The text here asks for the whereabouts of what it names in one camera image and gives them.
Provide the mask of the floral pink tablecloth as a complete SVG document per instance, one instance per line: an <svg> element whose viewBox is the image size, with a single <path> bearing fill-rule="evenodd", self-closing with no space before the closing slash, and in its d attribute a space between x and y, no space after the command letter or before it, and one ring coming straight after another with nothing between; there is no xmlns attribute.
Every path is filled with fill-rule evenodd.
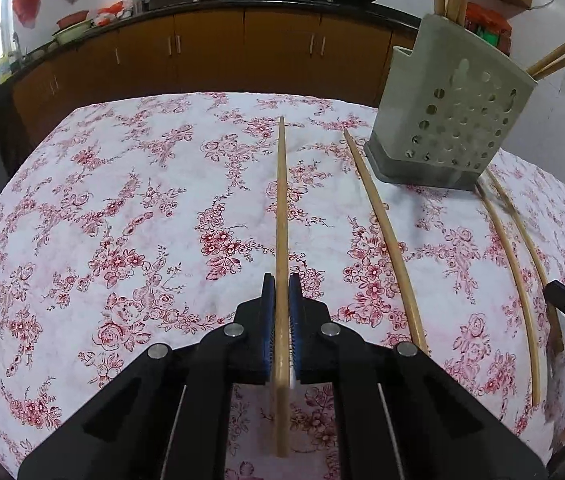
<svg viewBox="0 0 565 480"><path fill-rule="evenodd" d="M0 194L0 462L48 434L150 344L194 344L275 267L278 122L290 268L363 338L409 336L393 266L343 136L372 108L191 93L74 110ZM431 356L540 457L565 426L565 347L532 401L523 301L565 283L565 184L499 152L480 192L380 184Z"/></svg>

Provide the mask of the green perforated utensil holder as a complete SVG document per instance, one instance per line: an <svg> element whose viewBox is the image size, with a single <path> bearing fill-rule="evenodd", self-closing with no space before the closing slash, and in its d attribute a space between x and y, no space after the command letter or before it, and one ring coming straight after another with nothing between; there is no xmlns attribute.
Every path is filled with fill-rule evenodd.
<svg viewBox="0 0 565 480"><path fill-rule="evenodd" d="M412 48L393 49L365 153L396 184L471 191L536 80L479 36L427 14Z"/></svg>

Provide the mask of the orange plastic bag on counter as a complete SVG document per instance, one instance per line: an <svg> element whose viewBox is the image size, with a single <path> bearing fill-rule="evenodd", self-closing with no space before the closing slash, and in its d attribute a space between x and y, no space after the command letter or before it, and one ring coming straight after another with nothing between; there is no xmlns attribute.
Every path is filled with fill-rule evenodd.
<svg viewBox="0 0 565 480"><path fill-rule="evenodd" d="M511 35L511 26L501 14L471 1L465 10L465 28L494 46Z"/></svg>

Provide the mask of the green and red basins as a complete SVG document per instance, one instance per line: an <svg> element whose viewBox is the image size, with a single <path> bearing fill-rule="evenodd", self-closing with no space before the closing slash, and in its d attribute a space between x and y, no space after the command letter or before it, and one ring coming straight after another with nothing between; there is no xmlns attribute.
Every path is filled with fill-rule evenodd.
<svg viewBox="0 0 565 480"><path fill-rule="evenodd" d="M87 10L78 11L61 18L57 22L58 30L54 33L55 42L59 46L80 38L92 28L92 20Z"/></svg>

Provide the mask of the red hanging plastic bag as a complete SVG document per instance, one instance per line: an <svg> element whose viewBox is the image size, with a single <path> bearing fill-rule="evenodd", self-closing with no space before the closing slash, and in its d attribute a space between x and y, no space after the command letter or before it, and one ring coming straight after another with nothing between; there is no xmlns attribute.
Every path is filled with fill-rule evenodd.
<svg viewBox="0 0 565 480"><path fill-rule="evenodd" d="M22 27L33 29L40 12L40 0L12 0L12 10Z"/></svg>

